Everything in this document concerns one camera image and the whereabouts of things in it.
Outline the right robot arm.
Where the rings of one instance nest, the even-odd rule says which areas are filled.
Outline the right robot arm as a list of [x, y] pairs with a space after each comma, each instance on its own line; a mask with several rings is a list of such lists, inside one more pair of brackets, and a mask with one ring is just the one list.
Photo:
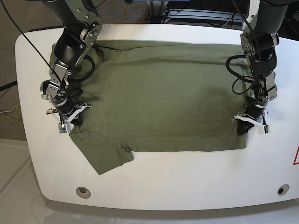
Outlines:
[[[70, 85], [85, 81], [95, 70], [88, 52], [102, 29], [100, 15], [90, 0], [44, 0], [43, 4], [64, 30], [53, 50], [55, 60], [50, 66], [50, 79], [41, 84], [41, 97], [54, 106], [48, 112], [59, 115], [59, 128], [65, 129], [70, 124], [80, 126], [80, 113], [91, 105], [79, 102], [82, 89]], [[91, 63], [90, 72], [82, 78], [72, 78], [73, 69], [83, 60]]]

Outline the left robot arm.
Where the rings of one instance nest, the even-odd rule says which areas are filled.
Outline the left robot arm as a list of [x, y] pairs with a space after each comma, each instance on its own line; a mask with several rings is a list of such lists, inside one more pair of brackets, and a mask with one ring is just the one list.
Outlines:
[[[290, 0], [261, 0], [252, 21], [242, 18], [246, 24], [241, 34], [243, 55], [231, 56], [226, 61], [227, 70], [236, 76], [237, 80], [249, 83], [245, 90], [247, 103], [234, 117], [238, 121], [238, 135], [246, 134], [254, 126], [260, 128], [263, 134], [269, 131], [266, 106], [277, 97], [275, 46], [279, 44], [278, 30], [291, 3]], [[249, 64], [249, 77], [239, 75], [229, 66], [232, 60], [243, 58], [247, 59]]]

